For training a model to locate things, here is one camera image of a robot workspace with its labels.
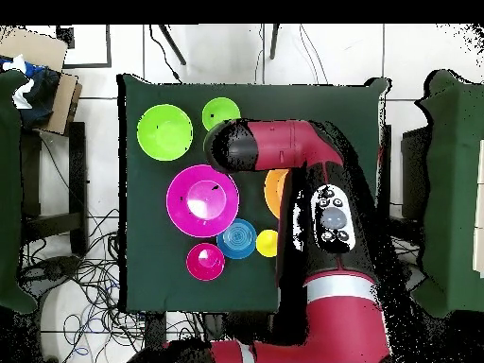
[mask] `magenta bowl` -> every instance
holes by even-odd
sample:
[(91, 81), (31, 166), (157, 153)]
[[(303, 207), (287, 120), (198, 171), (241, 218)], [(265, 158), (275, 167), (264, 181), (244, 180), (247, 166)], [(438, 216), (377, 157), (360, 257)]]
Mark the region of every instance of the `magenta bowl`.
[(222, 251), (212, 244), (198, 244), (186, 256), (186, 268), (197, 280), (211, 281), (218, 277), (224, 268)]
[(237, 216), (238, 202), (233, 179), (207, 164), (185, 168), (166, 193), (171, 221), (180, 231), (196, 238), (223, 233)]

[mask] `cardboard box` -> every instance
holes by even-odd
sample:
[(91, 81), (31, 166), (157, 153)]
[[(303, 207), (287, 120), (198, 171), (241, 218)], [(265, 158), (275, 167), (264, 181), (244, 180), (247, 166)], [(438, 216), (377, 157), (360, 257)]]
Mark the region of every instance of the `cardboard box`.
[[(14, 58), (22, 54), (25, 61), (46, 65), (60, 73), (66, 53), (67, 43), (59, 39), (26, 29), (0, 26), (0, 56)], [(81, 89), (78, 77), (60, 74), (53, 113), (47, 124), (36, 128), (60, 135), (66, 134), (67, 123), (74, 120)]]

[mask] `lime green bowl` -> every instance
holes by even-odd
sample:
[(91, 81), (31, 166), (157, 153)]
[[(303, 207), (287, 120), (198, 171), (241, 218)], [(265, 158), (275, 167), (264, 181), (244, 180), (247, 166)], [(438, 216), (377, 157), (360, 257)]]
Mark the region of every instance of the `lime green bowl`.
[(192, 122), (171, 104), (148, 109), (138, 122), (138, 143), (155, 160), (170, 162), (181, 157), (193, 140)]
[(210, 100), (201, 112), (201, 121), (207, 130), (224, 120), (240, 118), (237, 105), (227, 97), (216, 97)]

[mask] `yellow bowl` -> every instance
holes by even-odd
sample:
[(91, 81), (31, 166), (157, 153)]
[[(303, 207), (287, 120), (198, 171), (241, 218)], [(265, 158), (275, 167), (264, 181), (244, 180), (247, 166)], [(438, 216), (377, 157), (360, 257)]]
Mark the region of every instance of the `yellow bowl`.
[(277, 254), (277, 231), (263, 230), (257, 236), (255, 248), (265, 257), (274, 257)]

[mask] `bowl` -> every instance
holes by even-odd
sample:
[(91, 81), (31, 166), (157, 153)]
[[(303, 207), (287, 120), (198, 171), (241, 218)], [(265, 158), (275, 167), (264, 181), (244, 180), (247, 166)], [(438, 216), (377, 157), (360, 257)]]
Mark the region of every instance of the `bowl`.
[(274, 257), (277, 254), (277, 231), (260, 232), (255, 241), (255, 247), (264, 257)]
[(233, 179), (207, 164), (185, 168), (166, 193), (166, 211), (173, 224), (197, 238), (223, 233), (237, 216), (238, 202)]
[(213, 244), (198, 244), (186, 256), (186, 268), (197, 280), (214, 280), (222, 273), (224, 266), (223, 253)]
[(170, 162), (180, 158), (193, 140), (192, 122), (186, 113), (171, 104), (148, 109), (137, 127), (138, 143), (151, 158)]
[(244, 259), (255, 250), (257, 233), (242, 218), (236, 218), (227, 230), (216, 236), (216, 244), (230, 259)]
[(240, 110), (235, 102), (227, 97), (210, 100), (201, 112), (201, 122), (207, 130), (211, 130), (222, 121), (236, 118), (240, 118)]
[(276, 218), (279, 218), (281, 213), (285, 176), (288, 172), (289, 170), (287, 169), (270, 170), (264, 182), (264, 198), (269, 210)]

